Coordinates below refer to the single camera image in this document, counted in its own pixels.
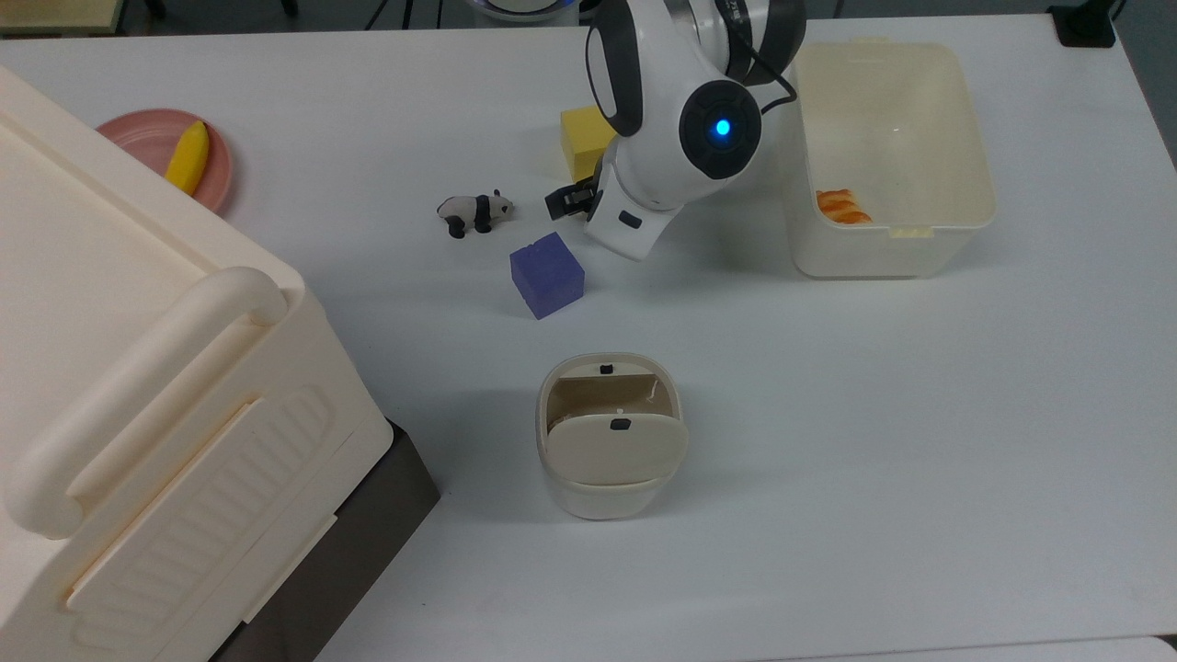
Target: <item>cube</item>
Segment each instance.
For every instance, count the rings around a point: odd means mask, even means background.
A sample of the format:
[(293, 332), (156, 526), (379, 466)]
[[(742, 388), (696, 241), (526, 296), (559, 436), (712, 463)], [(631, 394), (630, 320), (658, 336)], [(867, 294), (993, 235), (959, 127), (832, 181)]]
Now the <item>cube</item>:
[(511, 280), (536, 319), (585, 294), (585, 270), (556, 232), (511, 253)]
[(610, 140), (617, 135), (597, 106), (585, 106), (560, 113), (560, 146), (568, 161), (572, 181), (592, 177), (597, 161)]

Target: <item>table surface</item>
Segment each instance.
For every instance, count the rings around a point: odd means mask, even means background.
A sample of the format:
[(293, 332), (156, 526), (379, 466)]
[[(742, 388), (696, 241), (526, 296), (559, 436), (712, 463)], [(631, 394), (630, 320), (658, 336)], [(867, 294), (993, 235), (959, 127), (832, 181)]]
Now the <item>table surface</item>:
[[(640, 264), (548, 221), (558, 112), (592, 102), (579, 28), (2, 42), (0, 65), (92, 126), (212, 121), (227, 220), (304, 274), (417, 442), (441, 502), (322, 660), (1177, 631), (1177, 176), (1123, 51), (1064, 49), (1039, 15), (807, 40), (855, 37), (947, 45), (980, 118), (999, 211), (930, 279), (799, 276), (771, 150)], [(514, 220), (448, 238), (437, 205), (492, 188)], [(587, 293), (537, 322), (507, 256), (553, 230)], [(591, 351), (651, 356), (683, 392), (686, 462), (630, 521), (565, 515), (536, 457), (540, 382)]]
[(122, 0), (0, 0), (0, 33), (114, 32)]

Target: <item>beige plastic bin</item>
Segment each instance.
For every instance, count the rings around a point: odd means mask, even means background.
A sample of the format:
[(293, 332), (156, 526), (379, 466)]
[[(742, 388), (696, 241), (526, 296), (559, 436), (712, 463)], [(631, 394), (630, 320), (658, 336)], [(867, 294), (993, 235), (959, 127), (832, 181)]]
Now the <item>beige plastic bin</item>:
[(678, 471), (687, 446), (674, 382), (633, 353), (557, 365), (539, 391), (536, 438), (552, 498), (585, 519), (637, 515)]
[(0, 67), (0, 662), (204, 662), (392, 430), (290, 266)]
[[(931, 276), (989, 224), (993, 185), (952, 51), (810, 44), (796, 71), (804, 131), (783, 132), (779, 158), (790, 250), (804, 273)], [(822, 213), (816, 192), (842, 188), (873, 223), (843, 225)]]

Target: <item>blue cube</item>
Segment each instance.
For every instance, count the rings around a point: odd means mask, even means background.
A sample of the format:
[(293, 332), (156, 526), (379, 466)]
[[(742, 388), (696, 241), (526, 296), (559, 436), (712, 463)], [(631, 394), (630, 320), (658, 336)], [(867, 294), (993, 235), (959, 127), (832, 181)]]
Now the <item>blue cube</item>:
[(585, 296), (585, 270), (556, 232), (511, 253), (511, 280), (536, 319)]

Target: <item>yellow sponge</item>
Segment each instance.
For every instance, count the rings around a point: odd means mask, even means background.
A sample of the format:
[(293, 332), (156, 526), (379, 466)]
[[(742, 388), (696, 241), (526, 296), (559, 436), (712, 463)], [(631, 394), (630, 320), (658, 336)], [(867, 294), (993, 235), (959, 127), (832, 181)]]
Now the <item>yellow sponge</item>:
[(592, 177), (597, 161), (617, 133), (597, 106), (560, 113), (560, 145), (568, 161), (572, 181)]

